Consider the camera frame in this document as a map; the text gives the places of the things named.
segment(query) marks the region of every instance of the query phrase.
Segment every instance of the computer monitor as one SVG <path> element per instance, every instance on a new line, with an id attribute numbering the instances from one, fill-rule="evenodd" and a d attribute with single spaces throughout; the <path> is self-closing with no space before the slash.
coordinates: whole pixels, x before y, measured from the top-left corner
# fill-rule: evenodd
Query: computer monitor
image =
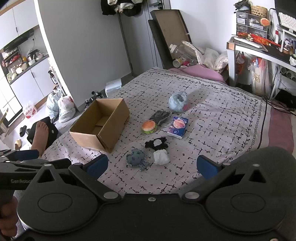
<path id="1" fill-rule="evenodd" d="M 296 0 L 275 0 L 276 10 L 296 18 Z"/>

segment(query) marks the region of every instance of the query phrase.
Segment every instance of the gray door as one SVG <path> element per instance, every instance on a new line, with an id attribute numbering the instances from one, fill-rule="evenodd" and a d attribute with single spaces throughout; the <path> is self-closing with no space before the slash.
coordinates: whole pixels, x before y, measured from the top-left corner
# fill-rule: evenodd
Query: gray door
<path id="1" fill-rule="evenodd" d="M 163 67 L 148 24 L 148 20 L 152 19 L 150 12 L 159 8 L 170 9 L 170 1 L 144 0 L 142 11 L 137 16 L 120 15 L 123 37 L 134 77 L 155 66 Z"/>

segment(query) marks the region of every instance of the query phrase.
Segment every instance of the open cardboard box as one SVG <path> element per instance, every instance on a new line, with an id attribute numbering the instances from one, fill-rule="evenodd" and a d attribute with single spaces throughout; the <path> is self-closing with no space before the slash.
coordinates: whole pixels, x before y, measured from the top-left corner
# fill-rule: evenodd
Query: open cardboard box
<path id="1" fill-rule="evenodd" d="M 129 119 L 124 99 L 97 99 L 70 129 L 78 145 L 111 153 Z"/>

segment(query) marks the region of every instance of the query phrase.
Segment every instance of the white keyboard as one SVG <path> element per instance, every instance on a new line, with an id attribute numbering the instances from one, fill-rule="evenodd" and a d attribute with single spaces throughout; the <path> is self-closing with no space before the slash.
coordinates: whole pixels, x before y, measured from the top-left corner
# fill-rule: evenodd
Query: white keyboard
<path id="1" fill-rule="evenodd" d="M 282 26 L 292 29 L 293 31 L 296 32 L 296 19 L 295 18 L 293 18 L 289 15 L 283 14 L 282 12 L 279 13 L 279 18 L 281 20 Z"/>

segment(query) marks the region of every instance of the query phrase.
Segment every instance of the blue gripper pad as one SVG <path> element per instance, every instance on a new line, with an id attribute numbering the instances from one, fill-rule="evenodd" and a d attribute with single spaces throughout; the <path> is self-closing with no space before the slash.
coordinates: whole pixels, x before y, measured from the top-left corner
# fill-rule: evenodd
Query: blue gripper pad
<path id="1" fill-rule="evenodd" d="M 98 179 L 107 170 L 108 163 L 108 157 L 105 154 L 102 154 L 83 165 L 83 170 L 90 176 Z"/>
<path id="2" fill-rule="evenodd" d="M 205 178 L 210 179 L 218 174 L 222 170 L 221 165 L 213 162 L 209 158 L 200 155 L 196 160 L 196 167 L 198 172 Z"/>

